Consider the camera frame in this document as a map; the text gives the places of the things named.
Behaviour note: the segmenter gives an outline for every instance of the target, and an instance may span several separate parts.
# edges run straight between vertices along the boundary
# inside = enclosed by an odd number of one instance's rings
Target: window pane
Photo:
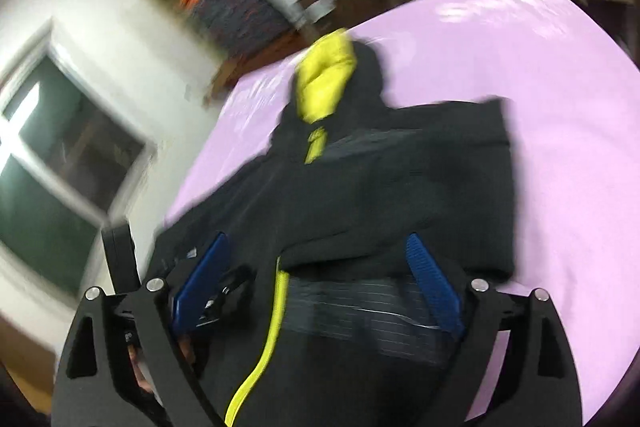
[[[4,116],[53,171],[105,212],[143,149],[49,57],[29,74]]]
[[[9,158],[0,171],[0,241],[18,258],[74,295],[97,233]]]

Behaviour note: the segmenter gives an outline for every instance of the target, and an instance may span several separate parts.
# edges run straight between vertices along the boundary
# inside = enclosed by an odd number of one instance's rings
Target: white window frame
[[[4,108],[15,96],[19,87],[25,82],[36,65],[46,56],[48,56],[74,86],[95,103],[100,110],[121,126],[129,135],[143,144],[143,150],[129,168],[127,176],[111,203],[108,212],[104,212],[98,208],[73,187],[60,179],[60,177],[12,131],[8,120],[2,115],[2,111],[4,111]],[[0,76],[0,139],[2,142],[10,143],[10,150],[14,159],[33,176],[47,192],[52,194],[60,203],[64,204],[75,214],[92,223],[92,225],[98,229],[98,233],[87,258],[79,292],[75,298],[69,296],[53,283],[38,275],[31,267],[23,263],[18,256],[13,254],[1,241],[0,264],[8,264],[29,283],[41,288],[46,294],[66,306],[75,308],[86,288],[94,285],[100,268],[104,263],[104,248],[100,237],[100,230],[116,224],[126,217],[127,207],[146,172],[156,158],[157,149],[152,140],[140,132],[132,123],[127,121],[127,118],[123,114],[114,110],[113,107],[107,107],[107,104],[100,94],[93,88],[90,79],[83,78],[78,74],[68,49],[55,37],[53,22],[48,23],[36,36],[30,39],[22,49],[22,53],[15,59],[7,71],[6,74]]]

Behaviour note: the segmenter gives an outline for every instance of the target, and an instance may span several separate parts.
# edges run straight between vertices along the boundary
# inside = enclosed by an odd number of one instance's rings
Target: zipper
[[[271,360],[271,356],[273,355],[273,351],[276,347],[276,341],[278,340],[278,334],[280,333],[282,318],[284,317],[288,286],[289,274],[280,270],[280,258],[278,258],[276,263],[276,283],[273,293],[273,311],[271,312],[271,322],[269,324],[267,340],[264,343],[264,350],[262,351],[260,360],[258,360],[254,370],[238,388],[236,394],[231,399],[231,402],[229,402],[229,407],[226,409],[225,415],[226,427],[231,427],[233,425],[236,416],[238,415],[238,411],[242,407],[246,397],[254,388],[254,385],[258,382]]]

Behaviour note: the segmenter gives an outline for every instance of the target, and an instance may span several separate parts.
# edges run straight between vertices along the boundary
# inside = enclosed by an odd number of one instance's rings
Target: metal screw
[[[150,292],[157,292],[164,288],[164,281],[159,277],[154,277],[153,279],[146,282],[146,289]]]
[[[100,288],[98,288],[98,286],[91,286],[91,288],[84,292],[84,296],[88,301],[97,299],[100,296]]]
[[[471,281],[471,288],[477,292],[486,292],[489,289],[489,283],[484,279],[473,279]]]
[[[536,296],[536,299],[543,302],[548,301],[551,298],[549,295],[549,292],[546,291],[544,288],[536,288],[533,291],[533,295]]]

